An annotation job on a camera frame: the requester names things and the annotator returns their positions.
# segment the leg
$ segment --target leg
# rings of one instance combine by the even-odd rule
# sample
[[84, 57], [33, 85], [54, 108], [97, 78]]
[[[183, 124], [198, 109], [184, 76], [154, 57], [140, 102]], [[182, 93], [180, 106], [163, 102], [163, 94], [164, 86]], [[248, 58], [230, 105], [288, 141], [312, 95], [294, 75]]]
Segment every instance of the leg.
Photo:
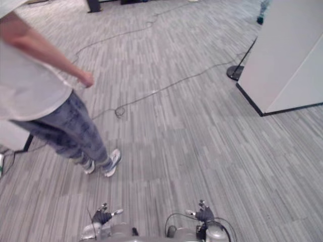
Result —
[[115, 151], [113, 157], [108, 157], [95, 124], [84, 103], [74, 92], [53, 113], [37, 121], [64, 131], [87, 157], [94, 160], [96, 165], [105, 167], [107, 171], [111, 171], [120, 161], [120, 152]]
[[59, 129], [42, 124], [36, 120], [27, 122], [12, 120], [11, 122], [28, 130], [33, 136], [46, 141], [48, 145], [55, 149], [57, 154], [63, 157], [79, 158], [82, 155], [82, 150], [79, 145]]

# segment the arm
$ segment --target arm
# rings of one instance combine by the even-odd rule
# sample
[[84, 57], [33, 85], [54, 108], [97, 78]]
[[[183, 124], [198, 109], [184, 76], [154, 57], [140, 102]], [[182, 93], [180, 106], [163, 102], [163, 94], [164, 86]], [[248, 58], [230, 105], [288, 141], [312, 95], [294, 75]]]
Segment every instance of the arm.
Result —
[[0, 35], [4, 42], [25, 54], [75, 76], [86, 87], [94, 84], [91, 73], [73, 65], [57, 48], [20, 19], [14, 12], [0, 20]]

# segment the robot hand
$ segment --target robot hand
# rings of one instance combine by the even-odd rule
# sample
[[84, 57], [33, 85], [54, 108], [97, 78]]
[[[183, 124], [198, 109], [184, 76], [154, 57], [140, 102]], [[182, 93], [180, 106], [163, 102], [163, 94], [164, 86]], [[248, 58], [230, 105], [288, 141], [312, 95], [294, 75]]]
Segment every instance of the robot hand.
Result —
[[206, 207], [205, 209], [200, 209], [199, 212], [196, 213], [195, 217], [204, 223], [214, 221], [214, 215], [213, 212], [209, 207]]
[[200, 211], [193, 212], [191, 210], [186, 210], [186, 213], [195, 216], [197, 218], [197, 220], [204, 222], [204, 223], [214, 221], [214, 214], [213, 214], [212, 210], [210, 209], [210, 207], [207, 207], [205, 205], [204, 200], [200, 200], [199, 206], [201, 207]]
[[106, 203], [103, 203], [101, 207], [95, 212], [92, 218], [92, 222], [100, 223], [101, 225], [104, 225], [106, 222], [112, 219], [113, 216], [123, 213], [123, 209], [119, 209], [114, 213], [105, 213], [105, 210], [106, 210]]

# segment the person's foot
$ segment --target person's foot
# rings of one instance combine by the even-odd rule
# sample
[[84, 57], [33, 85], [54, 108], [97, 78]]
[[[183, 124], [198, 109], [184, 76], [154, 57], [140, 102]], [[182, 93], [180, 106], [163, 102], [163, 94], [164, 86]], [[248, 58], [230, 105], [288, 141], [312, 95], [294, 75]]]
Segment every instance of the person's foot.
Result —
[[73, 162], [75, 165], [81, 165], [84, 169], [85, 174], [91, 174], [95, 170], [94, 160], [82, 156], [79, 158], [70, 158], [69, 161]]
[[257, 18], [257, 23], [260, 24], [260, 25], [262, 25], [263, 24], [263, 17], [259, 16]]
[[89, 175], [95, 170], [94, 160], [88, 159], [85, 164], [81, 165], [84, 169], [84, 173]]
[[108, 162], [107, 165], [103, 165], [101, 167], [101, 172], [103, 173], [103, 175], [105, 177], [110, 177], [116, 172], [117, 165], [121, 160], [120, 150], [118, 150], [118, 149], [114, 150], [111, 153], [109, 160], [110, 161]]

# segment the white wall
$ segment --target white wall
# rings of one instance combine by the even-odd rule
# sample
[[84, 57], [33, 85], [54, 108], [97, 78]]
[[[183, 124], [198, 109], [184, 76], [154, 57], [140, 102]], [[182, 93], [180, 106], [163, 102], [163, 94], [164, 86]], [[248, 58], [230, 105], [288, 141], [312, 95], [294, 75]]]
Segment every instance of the white wall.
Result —
[[323, 102], [323, 35], [267, 112]]
[[18, 151], [25, 147], [29, 132], [19, 126], [4, 120], [0, 120], [0, 144]]
[[[273, 1], [239, 80], [239, 85], [263, 113], [323, 102], [323, 95], [317, 95], [321, 86], [316, 85], [321, 82], [317, 79], [316, 67], [313, 71], [301, 71], [301, 68], [312, 68], [304, 62], [307, 58], [309, 63], [315, 60], [323, 63], [322, 55], [316, 54], [321, 48], [317, 44], [322, 34], [323, 0]], [[293, 87], [292, 79], [296, 77], [298, 88]], [[308, 80], [311, 82], [303, 93], [306, 97], [302, 98], [300, 92], [294, 91], [305, 87]]]

